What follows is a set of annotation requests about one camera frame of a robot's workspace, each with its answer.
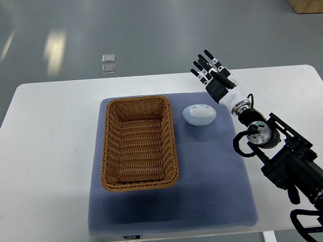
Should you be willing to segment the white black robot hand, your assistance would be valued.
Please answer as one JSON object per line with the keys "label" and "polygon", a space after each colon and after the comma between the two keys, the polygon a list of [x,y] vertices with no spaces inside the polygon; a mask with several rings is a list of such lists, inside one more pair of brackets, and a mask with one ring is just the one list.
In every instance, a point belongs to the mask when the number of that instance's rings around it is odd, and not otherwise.
{"label": "white black robot hand", "polygon": [[248,109],[249,99],[241,93],[241,86],[237,79],[207,49],[204,53],[215,68],[199,54],[198,62],[194,61],[193,64],[205,77],[194,69],[190,72],[206,85],[205,89],[217,104],[225,106],[230,112],[243,112]]}

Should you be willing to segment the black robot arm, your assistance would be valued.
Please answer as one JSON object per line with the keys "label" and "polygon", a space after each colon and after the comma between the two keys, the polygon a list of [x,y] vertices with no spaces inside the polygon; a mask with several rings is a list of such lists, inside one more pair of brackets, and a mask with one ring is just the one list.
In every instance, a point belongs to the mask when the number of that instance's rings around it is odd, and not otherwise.
{"label": "black robot arm", "polygon": [[315,216],[322,223],[322,168],[315,163],[312,144],[275,114],[266,119],[256,110],[253,94],[244,96],[235,76],[208,50],[198,57],[191,73],[217,104],[225,106],[246,127],[233,139],[234,150],[242,157],[257,156],[263,163],[263,175],[286,190],[292,204],[300,204],[300,193],[308,198],[315,209],[292,210],[290,219],[306,241],[315,241],[312,234],[321,233],[322,226],[304,227],[298,219],[299,215]]}

